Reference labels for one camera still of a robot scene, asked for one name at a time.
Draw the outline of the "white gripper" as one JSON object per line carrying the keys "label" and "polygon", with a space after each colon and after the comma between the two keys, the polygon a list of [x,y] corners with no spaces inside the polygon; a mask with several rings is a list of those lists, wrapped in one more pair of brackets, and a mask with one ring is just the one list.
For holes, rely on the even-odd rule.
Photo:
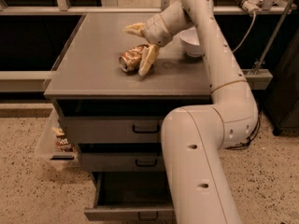
{"label": "white gripper", "polygon": [[138,22],[127,25],[123,31],[129,35],[144,36],[150,44],[153,44],[143,48],[138,70],[140,76],[144,76],[149,72],[159,55],[159,47],[166,46],[173,39],[160,14],[154,15],[146,23]]}

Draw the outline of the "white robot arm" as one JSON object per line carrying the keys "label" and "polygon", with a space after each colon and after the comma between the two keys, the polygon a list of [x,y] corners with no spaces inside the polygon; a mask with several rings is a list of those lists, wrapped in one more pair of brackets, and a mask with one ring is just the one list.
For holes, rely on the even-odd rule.
{"label": "white robot arm", "polygon": [[246,78],[217,24],[213,0],[179,0],[125,32],[147,41],[136,59],[148,73],[160,48],[194,27],[209,77],[212,102],[172,110],[162,125],[162,150],[177,224],[242,224],[223,172],[219,149],[248,138],[258,108]]}

